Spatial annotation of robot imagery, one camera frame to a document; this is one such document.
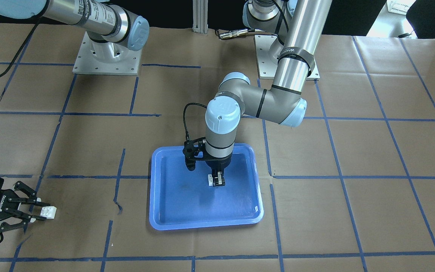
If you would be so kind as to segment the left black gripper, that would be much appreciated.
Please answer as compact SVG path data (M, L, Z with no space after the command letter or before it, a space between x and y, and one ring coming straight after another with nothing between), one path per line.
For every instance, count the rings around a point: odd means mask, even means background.
M232 155L223 158L212 157L207 160L207 165L211 168L211 174L214 178L216 186L224 186L224 169L231 163Z

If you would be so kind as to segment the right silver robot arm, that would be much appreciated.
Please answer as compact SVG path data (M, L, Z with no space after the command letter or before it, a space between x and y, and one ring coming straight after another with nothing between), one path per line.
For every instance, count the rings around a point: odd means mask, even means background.
M136 76L150 34L144 17L96 0L0 0L0 15L46 17L85 29L75 74ZM4 190L3 183L0 178L0 235L55 217L56 207L42 202L34 189L18 181Z

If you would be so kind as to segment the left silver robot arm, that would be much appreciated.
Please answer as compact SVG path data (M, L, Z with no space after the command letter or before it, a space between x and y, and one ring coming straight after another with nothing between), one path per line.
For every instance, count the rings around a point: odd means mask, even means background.
M307 109L302 88L307 79L318 78L314 54L331 5L330 0L246 1L243 23L257 34L259 78L273 82L258 88L244 74L229 73L208 103L198 151L211 168L211 186L225 185L224 169L243 115L289 127L301 124Z

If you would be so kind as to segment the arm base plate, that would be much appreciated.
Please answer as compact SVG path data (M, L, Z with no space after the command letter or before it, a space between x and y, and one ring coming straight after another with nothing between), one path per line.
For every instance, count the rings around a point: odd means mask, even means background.
M97 43L86 32L72 72L86 75L137 76L142 51L111 42Z
M278 57L283 45L278 36L257 35L254 38L260 79L273 79L278 66Z

